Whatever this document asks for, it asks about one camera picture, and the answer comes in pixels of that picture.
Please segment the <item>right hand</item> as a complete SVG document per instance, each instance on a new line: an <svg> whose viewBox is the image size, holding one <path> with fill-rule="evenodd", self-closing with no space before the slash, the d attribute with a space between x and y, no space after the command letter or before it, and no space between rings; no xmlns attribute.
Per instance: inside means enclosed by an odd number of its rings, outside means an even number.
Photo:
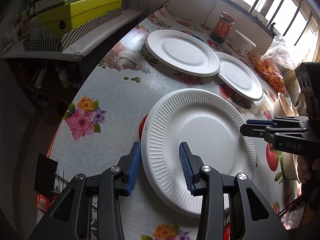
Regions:
<svg viewBox="0 0 320 240"><path fill-rule="evenodd" d="M298 156L297 158L297 171L299 181L306 184L308 180L311 179L311 171L319 171L320 169L320 159L316 159L312 163L312 167L309 167L307 160L303 156Z"/></svg>

